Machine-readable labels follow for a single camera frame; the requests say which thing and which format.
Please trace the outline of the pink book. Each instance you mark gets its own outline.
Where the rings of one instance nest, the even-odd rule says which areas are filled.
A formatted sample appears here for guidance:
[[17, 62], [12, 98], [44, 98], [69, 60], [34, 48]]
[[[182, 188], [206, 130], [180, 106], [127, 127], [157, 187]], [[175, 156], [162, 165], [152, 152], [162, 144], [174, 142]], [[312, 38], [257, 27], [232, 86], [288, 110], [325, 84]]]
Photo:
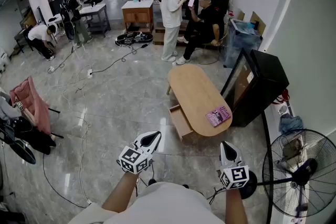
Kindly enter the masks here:
[[205, 116], [213, 127], [217, 127], [231, 118], [231, 115], [225, 106], [219, 106]]

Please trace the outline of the black standing fan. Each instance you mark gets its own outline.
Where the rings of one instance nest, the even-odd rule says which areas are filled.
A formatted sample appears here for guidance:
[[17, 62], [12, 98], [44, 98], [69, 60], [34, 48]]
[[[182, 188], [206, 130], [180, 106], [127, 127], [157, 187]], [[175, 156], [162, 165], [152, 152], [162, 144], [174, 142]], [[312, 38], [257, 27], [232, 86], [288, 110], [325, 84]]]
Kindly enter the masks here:
[[[282, 149], [301, 139], [301, 154], [284, 160]], [[292, 130], [278, 136], [264, 158], [261, 182], [251, 175], [240, 189], [242, 199], [262, 186], [272, 206], [289, 217], [310, 217], [325, 209], [336, 197], [336, 145], [310, 129]]]

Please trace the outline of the wooden drawer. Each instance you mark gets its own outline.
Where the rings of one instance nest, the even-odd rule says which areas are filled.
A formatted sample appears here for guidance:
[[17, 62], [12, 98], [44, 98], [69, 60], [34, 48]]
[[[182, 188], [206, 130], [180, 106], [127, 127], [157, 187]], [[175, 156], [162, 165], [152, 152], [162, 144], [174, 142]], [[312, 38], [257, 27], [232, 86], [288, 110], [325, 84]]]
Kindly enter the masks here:
[[181, 141], [184, 136], [194, 132], [179, 104], [169, 108], [169, 113]]

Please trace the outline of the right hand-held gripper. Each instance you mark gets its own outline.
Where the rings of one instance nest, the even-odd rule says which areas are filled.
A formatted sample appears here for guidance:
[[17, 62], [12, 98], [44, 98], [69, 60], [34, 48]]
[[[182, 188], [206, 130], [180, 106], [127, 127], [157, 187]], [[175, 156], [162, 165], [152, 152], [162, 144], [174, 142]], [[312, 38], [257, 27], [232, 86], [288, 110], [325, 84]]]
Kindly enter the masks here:
[[249, 180], [249, 167], [243, 160], [242, 152], [230, 142], [220, 145], [219, 179], [226, 190], [242, 188]]

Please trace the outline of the black glass-door cabinet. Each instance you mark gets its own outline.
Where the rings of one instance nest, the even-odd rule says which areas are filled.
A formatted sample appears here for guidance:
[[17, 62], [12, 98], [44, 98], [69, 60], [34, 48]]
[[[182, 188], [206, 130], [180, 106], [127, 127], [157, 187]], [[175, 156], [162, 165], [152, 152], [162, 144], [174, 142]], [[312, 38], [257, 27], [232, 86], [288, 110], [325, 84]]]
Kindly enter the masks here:
[[289, 85], [278, 57], [242, 49], [221, 90], [232, 112], [232, 127], [246, 127]]

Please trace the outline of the blue plastic-wrapped box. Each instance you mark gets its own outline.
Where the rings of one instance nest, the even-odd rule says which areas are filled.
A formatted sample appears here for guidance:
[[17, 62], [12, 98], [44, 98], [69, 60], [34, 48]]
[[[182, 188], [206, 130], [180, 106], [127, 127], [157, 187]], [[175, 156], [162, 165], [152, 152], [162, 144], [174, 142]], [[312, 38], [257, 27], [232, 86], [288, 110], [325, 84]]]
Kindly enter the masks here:
[[252, 49], [259, 49], [263, 37], [256, 29], [258, 24], [237, 19], [229, 20], [228, 34], [224, 39], [223, 54], [226, 68], [234, 67], [242, 49], [246, 52], [250, 52]]

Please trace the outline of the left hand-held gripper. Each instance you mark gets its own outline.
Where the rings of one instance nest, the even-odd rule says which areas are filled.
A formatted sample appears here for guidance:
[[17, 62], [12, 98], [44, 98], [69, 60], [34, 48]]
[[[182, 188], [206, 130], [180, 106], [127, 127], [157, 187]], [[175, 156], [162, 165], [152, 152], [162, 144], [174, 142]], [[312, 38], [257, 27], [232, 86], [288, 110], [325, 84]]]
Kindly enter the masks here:
[[117, 164], [124, 172], [139, 174], [147, 170], [153, 163], [162, 134], [160, 131], [149, 131], [140, 134], [129, 146], [126, 146], [117, 159]]

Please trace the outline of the pink chair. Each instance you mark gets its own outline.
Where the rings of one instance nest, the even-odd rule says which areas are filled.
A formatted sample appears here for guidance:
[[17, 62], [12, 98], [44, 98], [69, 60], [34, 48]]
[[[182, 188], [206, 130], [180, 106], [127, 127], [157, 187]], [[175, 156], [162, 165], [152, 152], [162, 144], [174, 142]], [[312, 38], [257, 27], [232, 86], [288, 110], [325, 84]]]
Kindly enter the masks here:
[[12, 106], [17, 106], [23, 117], [38, 131], [50, 136], [53, 141], [56, 137], [63, 138], [63, 136], [53, 134], [50, 128], [49, 112], [60, 112], [50, 109], [49, 105], [39, 96], [31, 76], [10, 90], [9, 96]]

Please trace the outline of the black floor fan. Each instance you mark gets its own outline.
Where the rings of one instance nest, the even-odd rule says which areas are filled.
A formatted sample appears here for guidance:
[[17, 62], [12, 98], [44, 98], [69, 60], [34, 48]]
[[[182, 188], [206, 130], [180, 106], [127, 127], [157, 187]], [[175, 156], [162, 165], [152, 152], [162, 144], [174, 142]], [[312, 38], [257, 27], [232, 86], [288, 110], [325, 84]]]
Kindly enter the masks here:
[[36, 164], [36, 159], [32, 151], [24, 143], [23, 134], [30, 132], [22, 130], [23, 122], [20, 120], [12, 120], [10, 123], [0, 119], [0, 141], [9, 145], [10, 148], [25, 162]]

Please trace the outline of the wooden cabinet with white top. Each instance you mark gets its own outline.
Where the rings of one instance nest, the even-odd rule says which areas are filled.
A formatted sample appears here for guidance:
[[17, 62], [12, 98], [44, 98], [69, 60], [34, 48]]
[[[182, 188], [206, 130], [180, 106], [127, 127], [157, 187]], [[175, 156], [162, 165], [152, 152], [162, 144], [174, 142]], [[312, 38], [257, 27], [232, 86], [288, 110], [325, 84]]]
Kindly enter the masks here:
[[139, 31], [152, 33], [154, 29], [153, 3], [153, 0], [128, 1], [121, 7], [126, 32], [131, 31], [130, 27], [139, 26]]

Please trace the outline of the person's left forearm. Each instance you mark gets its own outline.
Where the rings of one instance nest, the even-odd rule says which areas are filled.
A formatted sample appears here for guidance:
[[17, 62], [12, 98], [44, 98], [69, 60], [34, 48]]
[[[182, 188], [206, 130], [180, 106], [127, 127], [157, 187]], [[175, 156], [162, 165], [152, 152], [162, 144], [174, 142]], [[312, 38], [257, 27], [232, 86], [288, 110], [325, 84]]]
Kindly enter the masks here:
[[102, 205], [102, 209], [121, 213], [128, 207], [139, 176], [126, 172]]

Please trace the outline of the black open case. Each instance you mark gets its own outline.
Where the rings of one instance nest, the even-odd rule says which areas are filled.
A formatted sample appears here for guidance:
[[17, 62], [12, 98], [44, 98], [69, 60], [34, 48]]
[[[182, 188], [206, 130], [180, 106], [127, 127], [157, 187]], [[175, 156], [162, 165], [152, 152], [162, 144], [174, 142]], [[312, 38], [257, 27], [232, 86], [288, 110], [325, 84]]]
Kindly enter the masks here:
[[153, 40], [152, 34], [144, 34], [141, 31], [133, 31], [116, 38], [115, 44], [117, 46], [129, 46], [134, 43], [149, 43]]

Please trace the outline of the person's white shirt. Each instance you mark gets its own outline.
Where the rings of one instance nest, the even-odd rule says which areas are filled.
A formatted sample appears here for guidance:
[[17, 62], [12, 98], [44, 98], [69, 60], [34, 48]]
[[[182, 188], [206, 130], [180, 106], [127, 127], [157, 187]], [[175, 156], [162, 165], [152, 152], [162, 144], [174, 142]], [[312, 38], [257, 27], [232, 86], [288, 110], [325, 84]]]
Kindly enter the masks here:
[[121, 213], [92, 203], [68, 224], [225, 224], [212, 213], [205, 197], [174, 183], [147, 187]]

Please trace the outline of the person's right forearm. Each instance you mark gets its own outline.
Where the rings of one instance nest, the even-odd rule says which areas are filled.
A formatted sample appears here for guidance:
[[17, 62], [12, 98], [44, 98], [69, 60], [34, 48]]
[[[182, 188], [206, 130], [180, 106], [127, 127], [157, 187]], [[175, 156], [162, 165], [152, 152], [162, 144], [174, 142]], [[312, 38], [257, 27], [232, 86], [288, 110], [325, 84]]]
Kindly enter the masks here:
[[226, 224], [248, 224], [239, 189], [226, 191]]

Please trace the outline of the white table with grey frame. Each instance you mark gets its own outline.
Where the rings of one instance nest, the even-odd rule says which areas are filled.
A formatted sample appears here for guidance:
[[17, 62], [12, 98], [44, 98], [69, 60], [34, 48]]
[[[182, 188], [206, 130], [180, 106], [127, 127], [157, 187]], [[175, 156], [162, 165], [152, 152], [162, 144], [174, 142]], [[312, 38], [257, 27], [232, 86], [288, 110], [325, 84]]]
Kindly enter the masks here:
[[111, 30], [107, 7], [104, 3], [94, 6], [87, 6], [79, 11], [81, 17], [85, 17], [84, 23], [87, 30], [91, 33], [102, 33], [106, 36], [106, 32]]

